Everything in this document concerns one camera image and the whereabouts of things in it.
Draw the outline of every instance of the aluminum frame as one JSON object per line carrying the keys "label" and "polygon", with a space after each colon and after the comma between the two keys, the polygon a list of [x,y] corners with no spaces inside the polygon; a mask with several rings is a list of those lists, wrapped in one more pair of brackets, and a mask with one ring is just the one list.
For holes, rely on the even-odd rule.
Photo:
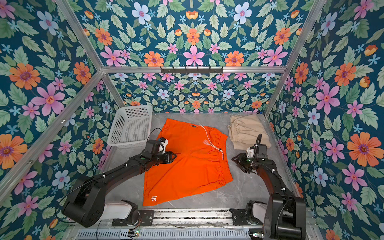
{"label": "aluminum frame", "polygon": [[264,115],[268,116],[269,113],[272,111],[273,106],[277,102],[277,99],[279,97],[280,92],[283,90],[284,83],[288,79],[289,75],[291,74],[292,68],[297,61],[299,54],[301,52],[301,49],[304,47],[305,42],[307,41],[307,38],[310,34],[310,32],[313,29],[313,26],[319,17],[324,4],[327,2],[327,0],[316,0],[310,12],[308,13],[308,17],[304,22],[302,31],[300,36],[297,39],[297,42],[295,46],[293,47],[293,50],[288,58],[287,65],[286,65],[286,71],[283,73],[283,75],[280,77],[279,82],[277,83],[275,90],[272,93],[272,96],[269,100],[269,104],[264,111]]}

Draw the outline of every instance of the orange flower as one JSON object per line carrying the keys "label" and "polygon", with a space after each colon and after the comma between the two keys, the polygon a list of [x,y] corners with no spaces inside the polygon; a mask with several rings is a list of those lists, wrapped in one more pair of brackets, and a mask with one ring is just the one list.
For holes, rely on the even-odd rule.
{"label": "orange flower", "polygon": [[89,19],[93,19],[93,13],[91,13],[90,11],[85,11],[84,14],[85,14]]}
{"label": "orange flower", "polygon": [[177,29],[177,30],[175,31],[175,35],[176,35],[176,36],[181,36],[181,34],[182,34],[181,29]]}
{"label": "orange flower", "polygon": [[131,106],[139,106],[141,103],[138,103],[137,101],[132,101]]}
{"label": "orange flower", "polygon": [[86,84],[91,78],[91,73],[89,72],[89,67],[86,66],[83,62],[75,63],[76,68],[73,69],[73,73],[76,74],[77,81],[82,84]]}
{"label": "orange flower", "polygon": [[194,102],[192,103],[192,107],[198,109],[199,107],[201,107],[201,103],[200,103],[199,101],[194,101]]}
{"label": "orange flower", "polygon": [[358,160],[358,164],[366,167],[367,161],[371,167],[379,164],[377,158],[384,157],[384,150],[377,148],[381,142],[377,137],[369,139],[371,135],[367,132],[361,132],[360,137],[356,133],[351,136],[352,142],[348,142],[347,148],[351,150],[349,156],[352,160]]}
{"label": "orange flower", "polygon": [[296,188],[299,191],[300,197],[304,198],[303,190],[301,189],[301,187],[300,187],[300,185],[298,183],[296,183]]}
{"label": "orange flower", "polygon": [[31,90],[40,82],[38,77],[40,73],[33,69],[32,65],[27,64],[25,66],[24,63],[18,63],[17,68],[12,67],[9,71],[12,73],[9,75],[11,81],[16,82],[15,85],[19,88],[25,87],[25,89]]}
{"label": "orange flower", "polygon": [[368,47],[365,48],[364,54],[366,56],[370,56],[374,54],[378,50],[378,47],[376,45],[368,45]]}
{"label": "orange flower", "polygon": [[327,229],[325,237],[327,240],[340,240],[339,235],[337,235],[332,229]]}
{"label": "orange flower", "polygon": [[362,86],[363,88],[369,87],[370,83],[371,83],[371,81],[369,80],[368,76],[365,76],[362,79],[360,79],[360,86]]}
{"label": "orange flower", "polygon": [[352,81],[355,78],[356,67],[352,67],[353,63],[348,63],[340,66],[340,69],[336,71],[335,82],[339,86],[347,86],[349,81]]}
{"label": "orange flower", "polygon": [[295,11],[293,11],[292,13],[291,13],[291,18],[295,18],[295,17],[297,17],[297,15],[299,15],[299,10],[295,10]]}
{"label": "orange flower", "polygon": [[293,149],[295,148],[295,143],[293,142],[292,139],[288,138],[287,143],[285,144],[287,146],[287,149],[292,152]]}
{"label": "orange flower", "polygon": [[225,58],[227,67],[240,67],[244,62],[244,55],[239,53],[239,51],[234,51],[233,53],[228,53],[228,57]]}
{"label": "orange flower", "polygon": [[187,33],[187,38],[188,38],[187,40],[192,45],[196,45],[196,43],[200,41],[199,37],[200,37],[200,34],[197,32],[195,28],[191,28],[189,30],[189,33]]}
{"label": "orange flower", "polygon": [[57,218],[53,219],[52,222],[49,224],[49,227],[50,228],[56,227],[57,222],[58,222]]}
{"label": "orange flower", "polygon": [[280,31],[277,31],[276,36],[273,38],[275,44],[283,45],[288,38],[291,36],[290,28],[282,28]]}
{"label": "orange flower", "polygon": [[149,51],[149,54],[146,53],[144,55],[144,62],[148,64],[148,67],[162,67],[164,66],[164,59],[161,58],[159,53],[155,53],[154,51]]}
{"label": "orange flower", "polygon": [[13,167],[13,162],[18,162],[23,156],[21,153],[27,151],[27,145],[23,142],[24,139],[19,136],[12,139],[11,134],[0,135],[0,164],[3,164],[3,169]]}
{"label": "orange flower", "polygon": [[301,63],[300,66],[297,67],[295,73],[295,82],[297,84],[302,84],[307,79],[308,74],[308,64]]}
{"label": "orange flower", "polygon": [[209,30],[209,29],[205,29],[204,30],[204,35],[205,36],[210,36],[212,33],[211,33],[211,30]]}
{"label": "orange flower", "polygon": [[251,106],[253,109],[258,109],[259,107],[262,106],[262,104],[263,103],[261,101],[254,101]]}
{"label": "orange flower", "polygon": [[103,28],[101,29],[97,28],[95,31],[96,31],[95,36],[98,38],[99,42],[101,42],[106,46],[112,45],[113,39],[111,37],[111,34],[108,31],[104,31]]}
{"label": "orange flower", "polygon": [[93,151],[95,154],[99,154],[99,153],[101,152],[101,150],[103,149],[103,147],[104,147],[103,140],[101,140],[101,138],[96,139],[96,140],[95,140],[95,143],[93,144],[93,149],[92,149],[92,151]]}
{"label": "orange flower", "polygon": [[185,15],[187,16],[187,19],[197,19],[197,17],[199,16],[199,12],[197,11],[187,11],[185,12]]}

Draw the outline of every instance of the green leaf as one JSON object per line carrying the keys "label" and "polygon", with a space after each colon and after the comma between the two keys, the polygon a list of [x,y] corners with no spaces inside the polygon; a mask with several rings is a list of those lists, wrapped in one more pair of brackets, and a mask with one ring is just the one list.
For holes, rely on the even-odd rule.
{"label": "green leaf", "polygon": [[362,205],[372,205],[377,198],[375,191],[370,187],[363,187],[360,193]]}

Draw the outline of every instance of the orange shorts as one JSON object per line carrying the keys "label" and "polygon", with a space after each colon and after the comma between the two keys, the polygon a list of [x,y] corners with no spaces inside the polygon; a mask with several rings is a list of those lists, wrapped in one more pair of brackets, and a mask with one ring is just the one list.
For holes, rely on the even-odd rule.
{"label": "orange shorts", "polygon": [[227,136],[213,127],[205,129],[211,143],[223,150],[224,160],[221,152],[203,143],[207,135],[201,126],[167,119],[162,136],[168,139],[166,151],[177,157],[145,173],[143,206],[209,192],[233,180],[225,149]]}

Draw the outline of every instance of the floral wallpaper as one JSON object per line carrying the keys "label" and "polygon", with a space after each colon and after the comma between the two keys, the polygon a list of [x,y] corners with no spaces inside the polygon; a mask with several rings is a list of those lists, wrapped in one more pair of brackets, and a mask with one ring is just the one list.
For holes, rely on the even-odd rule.
{"label": "floral wallpaper", "polygon": [[384,238],[383,6],[327,3],[269,116],[327,240]]}
{"label": "floral wallpaper", "polygon": [[313,0],[78,4],[83,8],[78,19],[105,66],[279,66],[286,63]]}
{"label": "floral wallpaper", "polygon": [[[69,221],[58,210],[80,174],[99,174],[115,110],[100,81],[0,208],[0,239],[60,240]],[[11,134],[0,135],[10,139]]]}
{"label": "floral wallpaper", "polygon": [[0,1],[0,57],[2,179],[95,70],[51,1]]}

